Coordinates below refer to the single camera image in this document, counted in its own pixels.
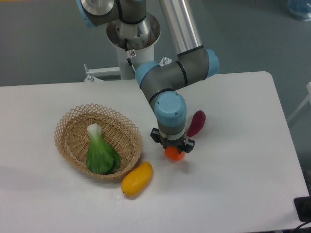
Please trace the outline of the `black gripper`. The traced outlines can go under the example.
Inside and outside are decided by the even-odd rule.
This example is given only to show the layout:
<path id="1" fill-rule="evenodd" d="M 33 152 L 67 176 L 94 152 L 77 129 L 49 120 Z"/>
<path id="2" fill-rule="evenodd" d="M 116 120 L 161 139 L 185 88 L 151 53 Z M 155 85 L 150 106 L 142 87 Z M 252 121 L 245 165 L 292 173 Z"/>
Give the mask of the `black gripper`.
<path id="1" fill-rule="evenodd" d="M 190 153 L 195 146 L 194 140 L 185 140 L 184 132 L 170 135 L 160 132 L 160 130 L 157 128 L 152 128 L 150 136 L 155 143 L 160 144 L 164 149 L 166 147 L 178 147 L 178 151 L 180 154 Z"/>

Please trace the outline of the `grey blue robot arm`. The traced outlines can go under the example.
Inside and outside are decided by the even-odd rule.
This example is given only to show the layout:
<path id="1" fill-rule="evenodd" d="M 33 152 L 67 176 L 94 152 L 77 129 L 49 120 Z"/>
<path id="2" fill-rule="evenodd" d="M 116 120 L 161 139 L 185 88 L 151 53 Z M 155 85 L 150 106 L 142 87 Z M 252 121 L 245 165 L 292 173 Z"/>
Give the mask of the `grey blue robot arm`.
<path id="1" fill-rule="evenodd" d="M 178 59 L 157 63 L 142 52 L 158 41 L 160 25 L 144 0 L 79 0 L 78 9 L 89 27 L 106 25 L 110 42 L 121 49 L 123 79 L 135 79 L 157 119 L 151 137 L 163 146 L 189 153 L 195 142 L 185 136 L 187 107 L 178 89 L 205 80 L 219 70 L 214 51 L 204 48 L 187 0 L 160 2 Z"/>

